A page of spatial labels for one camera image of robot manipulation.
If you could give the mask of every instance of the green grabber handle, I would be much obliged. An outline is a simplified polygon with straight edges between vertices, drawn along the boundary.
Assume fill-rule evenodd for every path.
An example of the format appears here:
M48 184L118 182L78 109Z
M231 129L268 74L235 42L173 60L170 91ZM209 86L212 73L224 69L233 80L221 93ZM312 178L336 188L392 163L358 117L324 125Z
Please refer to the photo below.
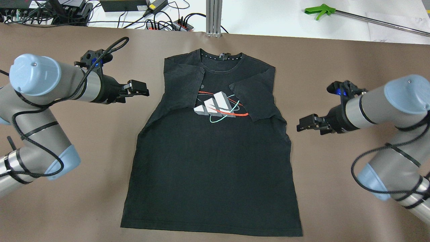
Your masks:
M329 7L329 6L325 5L325 4L322 4L321 6L312 7L312 8L306 8L304 10L304 13L306 13L306 14L313 14L313 13L318 13L318 12L319 12L319 14L316 17L317 20L319 20L319 18L321 16L323 16L324 14L326 14L326 13L327 13L327 15L335 13L336 9L335 8L331 8L331 7Z

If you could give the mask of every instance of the metal post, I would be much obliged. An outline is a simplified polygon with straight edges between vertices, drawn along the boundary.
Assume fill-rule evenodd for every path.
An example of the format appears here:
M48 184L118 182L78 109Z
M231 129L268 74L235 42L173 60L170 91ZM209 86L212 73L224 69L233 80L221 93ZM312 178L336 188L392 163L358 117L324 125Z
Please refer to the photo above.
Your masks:
M222 0L206 0L206 35L221 37Z

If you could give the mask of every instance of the electronic device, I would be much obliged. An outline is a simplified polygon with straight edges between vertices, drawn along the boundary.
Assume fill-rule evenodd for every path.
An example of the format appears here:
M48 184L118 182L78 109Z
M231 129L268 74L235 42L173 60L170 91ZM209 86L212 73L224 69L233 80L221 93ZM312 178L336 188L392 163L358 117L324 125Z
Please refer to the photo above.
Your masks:
M105 12L146 11L149 0L100 0Z

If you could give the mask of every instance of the reacher grabber tool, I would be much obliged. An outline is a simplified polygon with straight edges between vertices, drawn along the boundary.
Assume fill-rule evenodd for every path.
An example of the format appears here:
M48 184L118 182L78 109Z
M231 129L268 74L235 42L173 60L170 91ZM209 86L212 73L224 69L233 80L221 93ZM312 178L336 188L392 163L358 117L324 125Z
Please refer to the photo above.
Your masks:
M369 22L372 24L382 25L385 27L390 27L390 28L394 28L394 29L398 29L398 30L403 30L403 31L406 31L409 33L419 34L422 36L430 37L430 33L425 32L425 31L421 31L421 30L414 29L414 28L408 28L408 27L401 26L401 25L395 25L392 23L384 22L384 21L377 20L377 19L367 18L367 17L360 16L360 15L353 14L353 13L349 13L349 12L340 11L340 10L337 10L335 8L329 7L326 4L322 4L321 6L317 6L317 7L306 8L304 10L304 13L306 13L306 14L319 13L318 16L316 17L316 20L319 20L319 18L321 16L323 16L324 14L330 15L332 13L336 13L336 14L339 14L342 16L346 16L346 17L353 18L353 19L358 19L358 20Z

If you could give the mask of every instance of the blue indicator light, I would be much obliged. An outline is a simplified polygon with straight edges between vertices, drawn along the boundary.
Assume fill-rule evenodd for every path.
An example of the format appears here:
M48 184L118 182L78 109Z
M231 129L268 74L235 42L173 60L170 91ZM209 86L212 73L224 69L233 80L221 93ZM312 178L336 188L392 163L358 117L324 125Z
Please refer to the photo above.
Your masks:
M336 94L339 96L341 95L341 89L340 88L336 89Z
M94 64L97 58L91 60L91 63ZM95 66L98 67L99 64L103 64L103 60L100 60Z

